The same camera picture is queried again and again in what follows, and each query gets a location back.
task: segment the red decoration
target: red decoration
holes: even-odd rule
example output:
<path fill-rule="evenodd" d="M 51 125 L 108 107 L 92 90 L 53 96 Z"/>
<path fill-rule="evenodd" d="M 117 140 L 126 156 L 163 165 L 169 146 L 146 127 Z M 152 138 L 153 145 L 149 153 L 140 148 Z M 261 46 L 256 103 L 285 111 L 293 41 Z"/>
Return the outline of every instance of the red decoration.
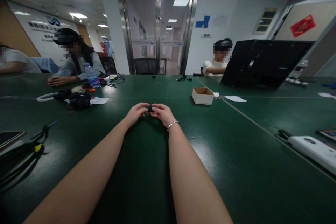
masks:
<path fill-rule="evenodd" d="M 106 51 L 106 45 L 103 42 L 100 42 L 100 45 L 101 45 L 101 47 L 103 49 L 103 52 L 107 53 L 107 51 Z"/>
<path fill-rule="evenodd" d="M 292 25 L 290 29 L 292 30 L 294 37 L 298 37 L 302 35 L 303 33 L 306 33 L 307 31 L 309 31 L 310 29 L 313 29 L 315 26 L 316 24 L 315 24 L 313 16 L 309 15 L 308 17 L 305 17 L 301 21 Z"/>

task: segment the cardboard box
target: cardboard box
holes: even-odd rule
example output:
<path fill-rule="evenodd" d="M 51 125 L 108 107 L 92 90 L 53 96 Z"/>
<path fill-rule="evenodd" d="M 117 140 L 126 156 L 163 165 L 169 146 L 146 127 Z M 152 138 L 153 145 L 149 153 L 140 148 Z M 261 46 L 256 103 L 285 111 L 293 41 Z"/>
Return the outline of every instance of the cardboard box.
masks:
<path fill-rule="evenodd" d="M 194 87 L 192 90 L 192 98 L 196 104 L 211 105 L 214 99 L 214 94 L 205 87 Z"/>

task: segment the plastic bottle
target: plastic bottle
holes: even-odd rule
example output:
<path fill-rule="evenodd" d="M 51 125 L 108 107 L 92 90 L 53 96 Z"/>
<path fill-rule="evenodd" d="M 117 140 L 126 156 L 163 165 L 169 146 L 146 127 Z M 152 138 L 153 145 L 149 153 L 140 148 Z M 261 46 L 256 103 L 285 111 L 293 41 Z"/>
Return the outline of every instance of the plastic bottle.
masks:
<path fill-rule="evenodd" d="M 298 79 L 300 77 L 300 75 L 302 74 L 303 70 L 308 66 L 308 62 L 309 61 L 302 61 L 300 64 L 298 64 L 296 66 L 296 68 L 294 69 L 294 74 L 293 74 L 293 77 L 295 79 Z"/>
<path fill-rule="evenodd" d="M 90 66 L 89 62 L 85 63 L 85 73 L 91 87 L 100 88 L 100 81 L 98 79 L 98 76 L 95 70 Z"/>

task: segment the red paper cutting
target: red paper cutting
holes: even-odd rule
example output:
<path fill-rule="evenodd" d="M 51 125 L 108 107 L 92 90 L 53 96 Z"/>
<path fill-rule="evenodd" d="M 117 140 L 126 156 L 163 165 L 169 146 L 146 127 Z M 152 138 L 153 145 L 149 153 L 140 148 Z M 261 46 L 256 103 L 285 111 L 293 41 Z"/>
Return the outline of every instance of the red paper cutting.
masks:
<path fill-rule="evenodd" d="M 290 29 L 292 30 L 294 37 L 298 37 L 302 35 L 303 33 L 306 33 L 307 31 L 309 31 L 310 29 L 313 29 L 315 26 L 316 24 L 315 24 L 313 16 L 309 15 L 308 17 L 305 17 L 301 21 L 292 25 Z"/>

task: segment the hand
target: hand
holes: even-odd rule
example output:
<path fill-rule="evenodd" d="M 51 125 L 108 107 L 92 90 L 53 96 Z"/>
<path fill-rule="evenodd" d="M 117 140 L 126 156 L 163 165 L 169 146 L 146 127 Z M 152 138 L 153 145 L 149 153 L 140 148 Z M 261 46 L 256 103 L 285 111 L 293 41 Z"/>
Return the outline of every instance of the hand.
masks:
<path fill-rule="evenodd" d="M 150 113 L 151 116 L 159 118 L 166 128 L 168 128 L 172 122 L 176 121 L 172 111 L 166 105 L 154 103 L 152 104 L 152 110 L 154 112 Z"/>
<path fill-rule="evenodd" d="M 136 121 L 140 117 L 144 117 L 145 113 L 148 114 L 148 109 L 144 106 L 149 106 L 148 103 L 138 103 L 137 105 L 134 105 L 128 114 L 125 116 L 123 121 L 127 124 L 127 126 L 130 128 L 133 124 L 136 123 Z"/>
<path fill-rule="evenodd" d="M 63 86 L 65 84 L 75 82 L 76 76 L 57 76 L 48 78 L 48 84 L 50 86 Z"/>

